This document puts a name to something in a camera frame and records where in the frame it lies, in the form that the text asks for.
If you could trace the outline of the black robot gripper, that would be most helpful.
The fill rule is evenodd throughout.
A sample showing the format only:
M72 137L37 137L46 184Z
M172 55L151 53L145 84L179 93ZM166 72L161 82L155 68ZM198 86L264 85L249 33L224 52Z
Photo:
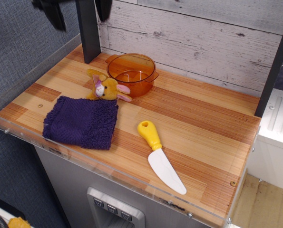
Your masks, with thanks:
M48 20L56 30L66 31L66 24L59 6L59 0L31 0L35 8L43 9ZM97 12L101 21L109 18L112 0L95 0Z

